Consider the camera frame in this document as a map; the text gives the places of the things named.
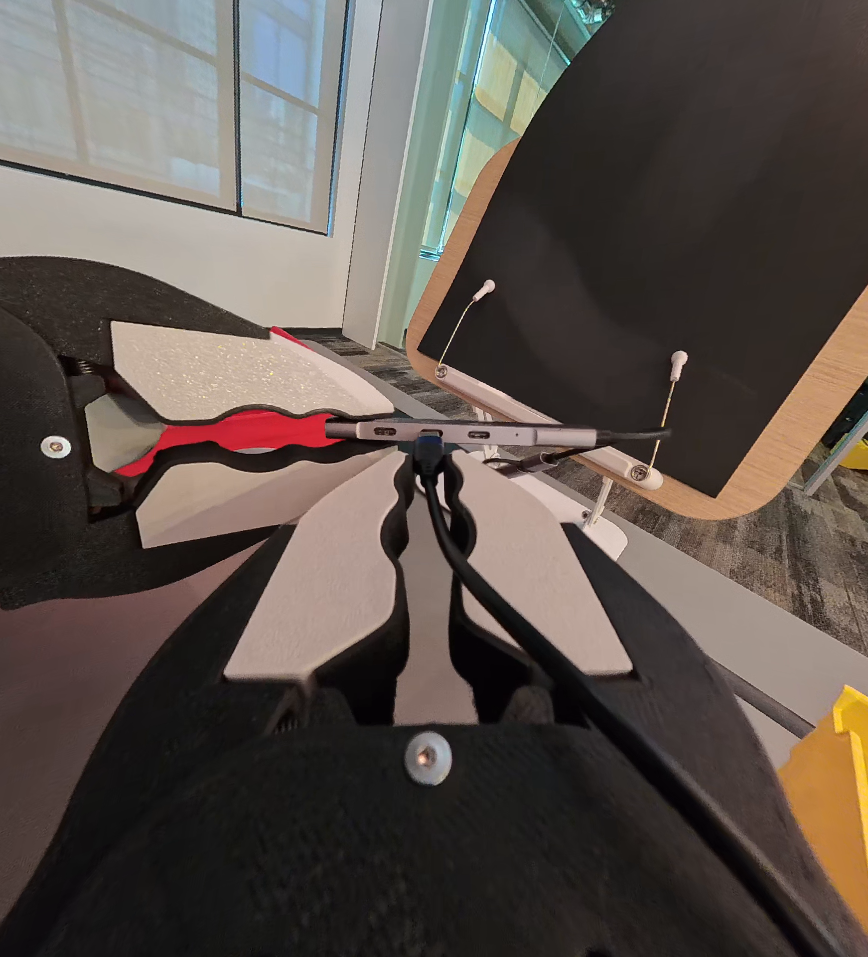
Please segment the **large gridded window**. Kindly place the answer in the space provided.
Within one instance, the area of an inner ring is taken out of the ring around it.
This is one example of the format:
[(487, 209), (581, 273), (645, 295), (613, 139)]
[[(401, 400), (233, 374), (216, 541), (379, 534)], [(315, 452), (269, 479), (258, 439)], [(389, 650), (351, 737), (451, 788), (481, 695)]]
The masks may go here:
[(0, 1), (0, 162), (327, 234), (350, 6)]

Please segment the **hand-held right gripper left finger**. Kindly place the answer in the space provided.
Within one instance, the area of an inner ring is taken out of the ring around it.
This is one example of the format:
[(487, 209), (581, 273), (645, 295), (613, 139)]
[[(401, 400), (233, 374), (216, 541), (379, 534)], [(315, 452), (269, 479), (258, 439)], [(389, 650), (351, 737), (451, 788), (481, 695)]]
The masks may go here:
[(358, 722), (392, 722), (409, 652), (400, 563), (412, 468), (389, 452), (297, 521), (233, 655), (229, 681), (342, 693)]

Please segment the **grey usb hub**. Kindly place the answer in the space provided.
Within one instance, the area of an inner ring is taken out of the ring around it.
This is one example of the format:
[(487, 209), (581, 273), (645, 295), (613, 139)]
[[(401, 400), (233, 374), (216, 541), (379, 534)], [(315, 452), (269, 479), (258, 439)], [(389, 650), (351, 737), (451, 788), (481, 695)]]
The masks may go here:
[(403, 417), (349, 420), (337, 416), (326, 420), (324, 430), (326, 437), (334, 439), (403, 443), (413, 442), (421, 436), (435, 436), (445, 444), (552, 447), (573, 450), (574, 454), (614, 447), (619, 442), (655, 443), (671, 435), (671, 430), (663, 427), (619, 433), (562, 424)]

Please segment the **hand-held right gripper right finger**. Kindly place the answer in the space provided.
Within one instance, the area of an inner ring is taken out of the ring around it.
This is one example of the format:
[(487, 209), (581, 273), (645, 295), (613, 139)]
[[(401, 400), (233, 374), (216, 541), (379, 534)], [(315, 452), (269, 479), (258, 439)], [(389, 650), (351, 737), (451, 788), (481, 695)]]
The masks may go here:
[[(606, 610), (564, 527), (611, 559), (577, 525), (559, 522), (512, 478), (497, 475), (479, 455), (454, 452), (449, 479), (457, 520), (452, 537), (494, 590), (585, 675), (632, 673)], [(499, 720), (521, 687), (551, 688), (509, 633), (456, 581), (449, 612), (452, 664), (469, 684), (480, 720)]]

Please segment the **yellow plastic bin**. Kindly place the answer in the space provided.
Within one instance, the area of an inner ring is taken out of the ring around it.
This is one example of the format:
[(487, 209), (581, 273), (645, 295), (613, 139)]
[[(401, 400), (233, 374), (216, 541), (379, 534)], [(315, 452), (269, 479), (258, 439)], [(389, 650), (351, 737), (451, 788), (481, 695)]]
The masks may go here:
[(778, 775), (818, 860), (868, 932), (868, 697), (845, 686)]

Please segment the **black cover sheet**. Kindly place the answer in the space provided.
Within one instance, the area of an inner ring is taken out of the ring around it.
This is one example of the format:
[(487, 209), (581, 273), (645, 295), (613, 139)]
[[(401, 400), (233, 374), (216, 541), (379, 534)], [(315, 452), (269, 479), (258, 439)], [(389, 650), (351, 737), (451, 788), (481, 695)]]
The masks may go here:
[(868, 2), (617, 2), (420, 343), (718, 496), (868, 286)]

